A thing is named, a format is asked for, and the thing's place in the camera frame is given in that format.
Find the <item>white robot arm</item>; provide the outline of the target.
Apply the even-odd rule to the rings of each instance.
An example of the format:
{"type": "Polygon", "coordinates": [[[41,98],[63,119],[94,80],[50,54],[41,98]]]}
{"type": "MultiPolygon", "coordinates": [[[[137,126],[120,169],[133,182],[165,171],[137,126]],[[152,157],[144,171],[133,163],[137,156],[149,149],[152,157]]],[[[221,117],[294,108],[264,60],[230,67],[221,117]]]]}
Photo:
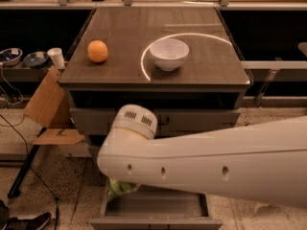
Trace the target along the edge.
{"type": "Polygon", "coordinates": [[[124,182],[297,208],[307,206],[307,117],[156,139],[157,119],[117,113],[97,157],[124,182]]]}

